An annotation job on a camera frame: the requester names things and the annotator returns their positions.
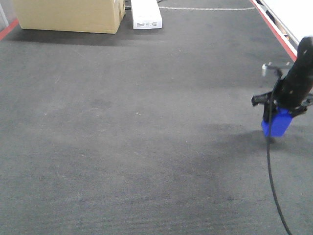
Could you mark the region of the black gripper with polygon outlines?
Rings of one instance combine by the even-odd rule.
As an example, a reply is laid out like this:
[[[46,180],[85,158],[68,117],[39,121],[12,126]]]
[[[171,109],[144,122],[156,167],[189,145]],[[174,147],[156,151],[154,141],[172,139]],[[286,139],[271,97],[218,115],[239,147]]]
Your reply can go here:
[[[279,111],[282,110],[282,108],[278,107],[274,102],[270,103],[270,97],[271,92],[268,92],[261,95],[255,95],[251,99],[252,106],[256,106],[259,104],[264,105],[263,121],[265,122],[269,122],[270,105],[272,105],[271,109],[272,118],[274,118],[279,113]],[[308,94],[304,101],[300,104],[300,106],[293,109],[287,109],[287,114],[293,118],[298,115],[302,115],[306,113],[306,111],[308,110],[308,106],[311,106],[312,104],[313,104],[313,95]]]

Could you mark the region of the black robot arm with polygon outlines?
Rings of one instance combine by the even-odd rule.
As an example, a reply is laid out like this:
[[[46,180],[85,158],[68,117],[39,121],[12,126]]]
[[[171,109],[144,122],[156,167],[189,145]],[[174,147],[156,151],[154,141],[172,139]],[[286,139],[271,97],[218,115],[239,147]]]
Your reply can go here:
[[[301,115],[307,111],[302,105],[313,87],[313,38],[304,37],[297,49],[297,59],[287,75],[283,77],[281,68],[264,64],[263,73],[267,69],[273,69],[279,78],[271,92],[255,95],[251,99],[253,106],[264,105],[263,121],[269,122],[269,118],[277,114],[275,108],[284,108],[292,117]]]

